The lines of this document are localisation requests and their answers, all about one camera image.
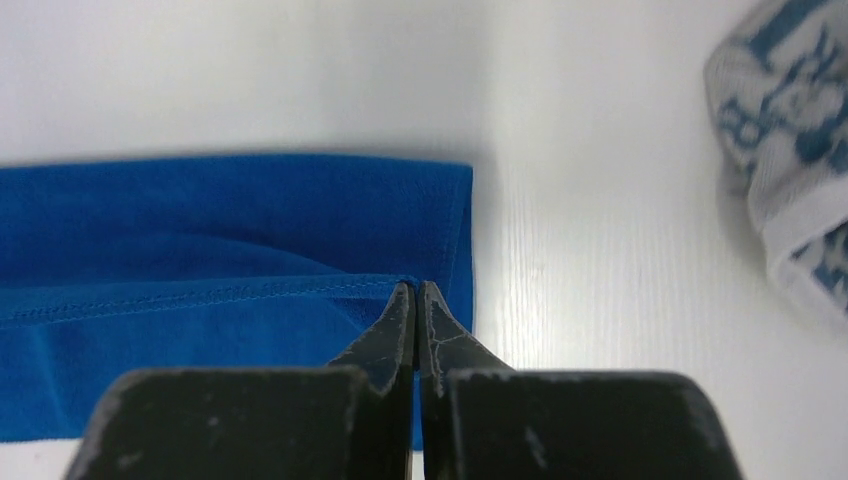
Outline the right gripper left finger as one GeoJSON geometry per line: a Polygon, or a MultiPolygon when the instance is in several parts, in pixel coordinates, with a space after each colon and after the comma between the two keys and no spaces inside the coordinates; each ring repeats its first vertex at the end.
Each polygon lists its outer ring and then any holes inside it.
{"type": "Polygon", "coordinates": [[[415,290],[315,368],[140,369],[98,402],[70,479],[407,479],[415,290]]]}

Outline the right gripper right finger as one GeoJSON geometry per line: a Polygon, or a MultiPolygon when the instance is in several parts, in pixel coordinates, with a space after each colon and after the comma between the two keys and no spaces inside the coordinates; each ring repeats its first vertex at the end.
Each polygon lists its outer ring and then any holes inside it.
{"type": "Polygon", "coordinates": [[[420,286],[429,479],[739,479],[708,396],[667,371],[519,371],[420,286]]]}

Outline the dark blue towel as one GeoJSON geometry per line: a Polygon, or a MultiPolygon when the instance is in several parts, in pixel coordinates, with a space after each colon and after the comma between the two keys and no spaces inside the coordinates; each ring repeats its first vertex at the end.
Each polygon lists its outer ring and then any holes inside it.
{"type": "Polygon", "coordinates": [[[473,321],[467,165],[259,154],[1,172],[1,438],[75,438],[148,367],[318,366],[396,284],[473,321]]]}

